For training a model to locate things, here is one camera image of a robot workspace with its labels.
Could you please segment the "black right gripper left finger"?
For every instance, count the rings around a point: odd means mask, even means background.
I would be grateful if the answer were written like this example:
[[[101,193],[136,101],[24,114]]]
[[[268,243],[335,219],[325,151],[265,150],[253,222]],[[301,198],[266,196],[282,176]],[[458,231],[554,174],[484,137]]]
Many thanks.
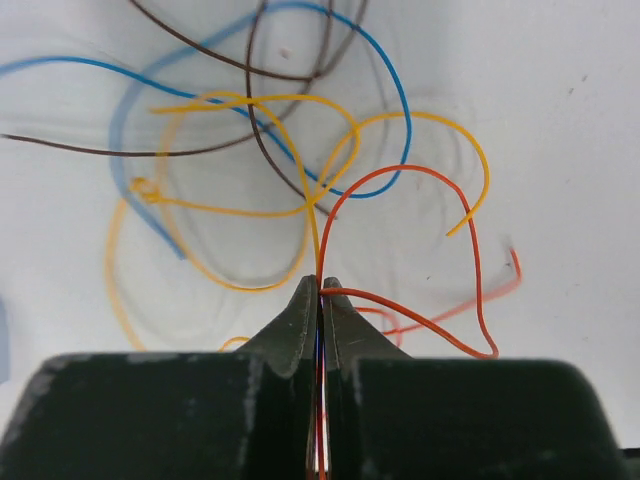
[[[230,353],[73,353],[31,377],[5,479],[311,479],[319,294]]]

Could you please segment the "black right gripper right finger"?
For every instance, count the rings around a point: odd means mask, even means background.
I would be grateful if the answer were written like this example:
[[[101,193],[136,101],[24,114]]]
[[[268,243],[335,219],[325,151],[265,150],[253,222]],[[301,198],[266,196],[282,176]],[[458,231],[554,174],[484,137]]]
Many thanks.
[[[333,479],[627,479],[583,374],[550,360],[414,358],[323,301]]]

